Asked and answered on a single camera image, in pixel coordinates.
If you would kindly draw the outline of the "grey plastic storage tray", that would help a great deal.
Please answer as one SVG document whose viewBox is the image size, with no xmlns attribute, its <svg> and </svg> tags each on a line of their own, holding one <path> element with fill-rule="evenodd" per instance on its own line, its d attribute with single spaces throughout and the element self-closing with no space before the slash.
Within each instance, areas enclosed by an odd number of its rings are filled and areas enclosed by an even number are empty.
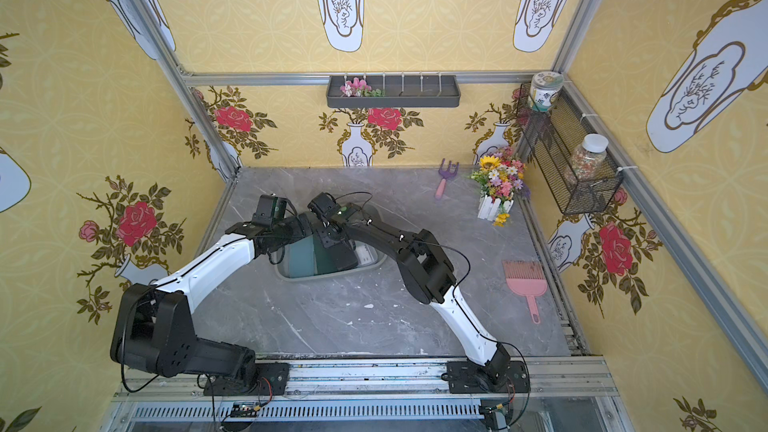
<svg viewBox="0 0 768 432">
<path fill-rule="evenodd" d="M 286 247 L 276 265 L 278 276 L 287 281 L 308 281 L 335 275 L 362 272 L 380 267 L 387 256 L 372 246 L 347 241 L 325 248 L 312 235 Z"/>
</svg>

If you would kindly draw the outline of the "black pencil case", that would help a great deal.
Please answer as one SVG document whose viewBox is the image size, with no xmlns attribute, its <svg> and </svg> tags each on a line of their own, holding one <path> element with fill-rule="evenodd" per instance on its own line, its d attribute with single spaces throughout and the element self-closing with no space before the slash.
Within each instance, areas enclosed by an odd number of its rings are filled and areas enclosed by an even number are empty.
<svg viewBox="0 0 768 432">
<path fill-rule="evenodd" d="M 352 242 L 340 241 L 330 243 L 323 239 L 321 240 L 326 248 L 331 248 L 333 250 L 334 260 L 337 266 L 336 272 L 348 271 L 358 266 L 358 261 L 354 252 L 355 246 Z"/>
</svg>

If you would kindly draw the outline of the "dark green pencil case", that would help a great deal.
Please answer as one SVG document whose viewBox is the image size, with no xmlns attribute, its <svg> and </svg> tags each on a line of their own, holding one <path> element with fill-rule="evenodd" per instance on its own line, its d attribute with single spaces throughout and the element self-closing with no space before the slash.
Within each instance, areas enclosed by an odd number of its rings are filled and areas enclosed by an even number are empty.
<svg viewBox="0 0 768 432">
<path fill-rule="evenodd" d="M 336 272 L 337 266 L 335 264 L 333 250 L 331 248 L 326 248 L 323 245 L 322 240 L 317 236 L 313 236 L 312 239 L 316 268 L 315 274 L 327 275 Z"/>
</svg>

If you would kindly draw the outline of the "light teal pencil case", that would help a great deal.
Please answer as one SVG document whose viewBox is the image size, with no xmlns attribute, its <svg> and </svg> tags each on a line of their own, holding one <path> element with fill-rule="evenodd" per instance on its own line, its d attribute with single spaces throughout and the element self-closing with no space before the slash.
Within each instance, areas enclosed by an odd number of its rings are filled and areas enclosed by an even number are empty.
<svg viewBox="0 0 768 432">
<path fill-rule="evenodd" d="M 314 240 L 304 238 L 291 244 L 286 252 L 285 275 L 290 279 L 301 279 L 315 275 L 316 262 Z"/>
</svg>

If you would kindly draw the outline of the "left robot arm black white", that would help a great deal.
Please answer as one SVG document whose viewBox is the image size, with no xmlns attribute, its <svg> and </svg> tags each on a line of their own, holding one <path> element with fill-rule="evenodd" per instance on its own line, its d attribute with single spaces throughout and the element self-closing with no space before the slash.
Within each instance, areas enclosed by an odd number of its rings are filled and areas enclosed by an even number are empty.
<svg viewBox="0 0 768 432">
<path fill-rule="evenodd" d="M 110 345 L 122 368 L 157 377 L 215 377 L 241 391 L 258 383 L 255 352 L 197 336 L 193 312 L 234 272 L 311 235 L 310 216 L 288 199 L 263 195 L 249 221 L 238 222 L 200 256 L 150 285 L 123 293 Z"/>
</svg>

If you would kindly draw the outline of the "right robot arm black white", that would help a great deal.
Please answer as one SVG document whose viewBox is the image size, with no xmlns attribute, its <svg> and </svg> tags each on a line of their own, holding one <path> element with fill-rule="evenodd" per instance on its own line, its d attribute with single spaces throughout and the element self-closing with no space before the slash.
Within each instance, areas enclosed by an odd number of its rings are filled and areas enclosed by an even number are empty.
<svg viewBox="0 0 768 432">
<path fill-rule="evenodd" d="M 428 230 L 397 229 L 373 218 L 357 204 L 340 204 L 326 193 L 308 205 L 320 221 L 320 239 L 328 246 L 356 241 L 392 258 L 406 290 L 432 307 L 446 322 L 474 366 L 475 381 L 485 390 L 498 390 L 507 380 L 511 356 L 471 310 L 445 248 Z"/>
</svg>

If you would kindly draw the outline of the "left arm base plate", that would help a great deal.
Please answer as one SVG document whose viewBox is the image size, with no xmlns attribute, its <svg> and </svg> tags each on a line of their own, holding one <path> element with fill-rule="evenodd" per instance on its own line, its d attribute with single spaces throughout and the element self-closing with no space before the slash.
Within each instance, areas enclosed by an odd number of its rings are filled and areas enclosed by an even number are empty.
<svg viewBox="0 0 768 432">
<path fill-rule="evenodd" d="M 246 365 L 236 376 L 214 376 L 203 388 L 205 396 L 280 396 L 285 394 L 290 365 L 285 362 Z"/>
</svg>

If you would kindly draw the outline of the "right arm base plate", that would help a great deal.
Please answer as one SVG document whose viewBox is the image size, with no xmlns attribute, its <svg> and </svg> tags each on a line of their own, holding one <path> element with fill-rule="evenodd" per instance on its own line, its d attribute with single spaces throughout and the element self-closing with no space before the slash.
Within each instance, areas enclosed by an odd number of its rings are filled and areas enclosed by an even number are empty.
<svg viewBox="0 0 768 432">
<path fill-rule="evenodd" d="M 525 394 L 530 391 L 530 376 L 521 361 L 511 361 L 498 371 L 480 367 L 469 361 L 446 364 L 441 379 L 452 394 Z"/>
</svg>

